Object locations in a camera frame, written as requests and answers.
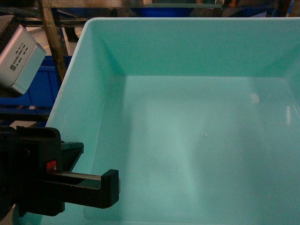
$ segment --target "plastic bin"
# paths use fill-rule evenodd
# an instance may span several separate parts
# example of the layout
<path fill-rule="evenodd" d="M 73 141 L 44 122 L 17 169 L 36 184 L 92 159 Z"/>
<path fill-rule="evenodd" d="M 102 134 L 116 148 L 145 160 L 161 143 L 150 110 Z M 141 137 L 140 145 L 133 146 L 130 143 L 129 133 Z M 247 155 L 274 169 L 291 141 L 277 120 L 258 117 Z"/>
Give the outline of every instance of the plastic bin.
<path fill-rule="evenodd" d="M 118 169 L 106 210 L 41 225 L 300 224 L 300 20 L 93 19 L 47 123 L 75 172 Z"/>

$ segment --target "wooden post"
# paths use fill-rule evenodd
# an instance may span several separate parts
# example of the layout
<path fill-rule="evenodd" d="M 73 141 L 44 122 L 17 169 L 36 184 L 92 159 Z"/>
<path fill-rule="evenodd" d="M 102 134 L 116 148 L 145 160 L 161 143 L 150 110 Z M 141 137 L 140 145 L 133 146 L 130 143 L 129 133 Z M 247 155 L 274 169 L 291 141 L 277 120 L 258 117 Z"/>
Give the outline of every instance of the wooden post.
<path fill-rule="evenodd" d="M 277 17 L 286 17 L 291 0 L 277 0 L 274 12 L 278 12 Z"/>
<path fill-rule="evenodd" d="M 62 36 L 58 34 L 57 27 L 54 23 L 54 18 L 51 11 L 49 0 L 38 0 L 39 10 L 42 16 L 43 27 L 46 32 L 49 47 L 53 56 L 53 60 L 60 76 L 63 81 L 67 68 L 64 60 L 64 55 L 67 52 L 66 46 L 61 44 Z"/>
<path fill-rule="evenodd" d="M 295 0 L 292 6 L 292 11 L 288 15 L 290 17 L 298 17 L 300 16 L 300 0 Z"/>
<path fill-rule="evenodd" d="M 64 54 L 64 56 L 68 56 L 67 46 L 64 39 L 64 34 L 62 32 L 60 17 L 58 15 L 57 9 L 51 9 L 51 12 L 52 12 L 53 20 L 55 21 L 56 31 L 60 37 L 60 46 L 62 49 L 62 53 Z"/>

